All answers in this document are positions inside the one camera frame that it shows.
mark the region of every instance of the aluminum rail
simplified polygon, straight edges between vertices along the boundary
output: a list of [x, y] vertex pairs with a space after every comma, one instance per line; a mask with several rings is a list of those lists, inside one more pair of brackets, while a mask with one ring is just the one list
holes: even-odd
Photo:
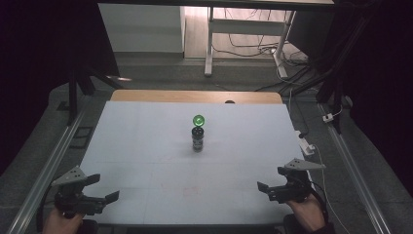
[[66, 127], [66, 129], [64, 130], [57, 145], [49, 156], [48, 161], [46, 162], [41, 173], [31, 187], [31, 190], [28, 193], [26, 199], [21, 205], [20, 210], [15, 217], [15, 220], [9, 227], [9, 230], [7, 231], [8, 234], [20, 234], [25, 232], [28, 224], [30, 223], [34, 213], [37, 210], [37, 207], [40, 204], [43, 194], [45, 193], [47, 187], [53, 179], [53, 176], [55, 175], [57, 167], [60, 164], [60, 161], [63, 158], [67, 147], [69, 146], [70, 140], [75, 135], [76, 130], [85, 115], [91, 99], [91, 97], [82, 98], [80, 108], [81, 110], [79, 111], [78, 116], [73, 121], [72, 125]]
[[[325, 113], [321, 104], [319, 104], [319, 112], [322, 115], [327, 114]], [[348, 173], [350, 174], [350, 178], [352, 179], [353, 184], [356, 187], [358, 197], [364, 204], [367, 214], [370, 216], [371, 222], [376, 229], [376, 232], [378, 234], [391, 234], [392, 231], [387, 224], [382, 211], [377, 205], [376, 199], [368, 189], [368, 186], [356, 164], [356, 161], [353, 158], [352, 153], [349, 150], [349, 147], [347, 146], [347, 143], [344, 141], [343, 136], [339, 135], [331, 124], [328, 124], [328, 130], [331, 134], [332, 139], [334, 140], [341, 158], [343, 159], [343, 163], [346, 166]]]

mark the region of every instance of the green lid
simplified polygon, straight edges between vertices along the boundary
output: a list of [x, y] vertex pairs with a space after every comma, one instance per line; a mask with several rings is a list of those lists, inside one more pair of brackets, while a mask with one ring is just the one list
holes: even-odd
[[196, 115], [192, 122], [195, 126], [200, 127], [206, 122], [206, 119], [202, 115]]

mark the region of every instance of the table leg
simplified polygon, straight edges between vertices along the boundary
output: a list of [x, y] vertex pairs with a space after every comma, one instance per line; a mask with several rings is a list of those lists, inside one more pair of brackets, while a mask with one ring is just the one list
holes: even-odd
[[273, 53], [273, 57], [274, 57], [274, 61], [276, 62], [277, 65], [277, 70], [278, 73], [280, 75], [280, 78], [288, 78], [288, 75], [285, 72], [285, 68], [282, 64], [282, 47], [285, 43], [285, 39], [286, 39], [286, 35], [288, 34], [289, 28], [291, 27], [291, 22], [292, 22], [292, 18], [294, 17], [295, 11], [294, 12], [290, 12], [289, 17], [287, 19], [287, 21], [285, 22], [284, 25], [284, 29], [282, 32], [282, 36], [280, 38], [280, 42], [279, 45], [277, 46], [276, 50], [271, 50], [271, 52]]
[[206, 46], [206, 70], [205, 76], [212, 75], [212, 27], [213, 27], [213, 8], [209, 8], [207, 21], [207, 46]]

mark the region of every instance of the table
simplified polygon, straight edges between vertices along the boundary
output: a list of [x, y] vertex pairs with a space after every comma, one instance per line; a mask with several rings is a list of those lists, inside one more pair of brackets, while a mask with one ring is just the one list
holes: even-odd
[[[307, 3], [314, 5], [333, 5], [332, 0], [277, 0], [275, 2], [287, 3]], [[291, 26], [295, 11], [290, 12], [286, 21], [260, 21], [260, 20], [241, 20], [241, 19], [214, 19], [213, 7], [209, 9], [208, 14], [208, 37], [206, 46], [206, 66], [205, 76], [212, 75], [212, 34], [213, 33], [231, 33], [247, 35], [270, 35], [280, 36], [280, 42], [277, 49], [273, 49], [274, 61], [281, 78], [287, 78], [285, 68], [281, 58], [282, 47], [285, 43], [286, 36]]]
[[[221, 102], [227, 98], [236, 104]], [[190, 134], [196, 114], [206, 117], [199, 153]], [[291, 210], [271, 203], [256, 181], [285, 184], [277, 167], [302, 157], [278, 94], [117, 91], [80, 167], [101, 174], [84, 189], [88, 196], [121, 191], [90, 217], [99, 223], [270, 224]]]

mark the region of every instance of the power strip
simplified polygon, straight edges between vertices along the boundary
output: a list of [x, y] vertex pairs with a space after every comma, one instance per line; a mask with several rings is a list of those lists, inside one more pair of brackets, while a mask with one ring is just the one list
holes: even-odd
[[312, 144], [309, 144], [305, 138], [300, 137], [301, 132], [300, 131], [295, 131], [295, 134], [297, 135], [297, 140], [298, 144], [301, 147], [301, 150], [303, 151], [304, 155], [310, 156], [314, 154], [314, 150], [316, 149]]
[[322, 116], [322, 121], [324, 121], [324, 123], [328, 123], [334, 120], [334, 115], [332, 115], [331, 113]]

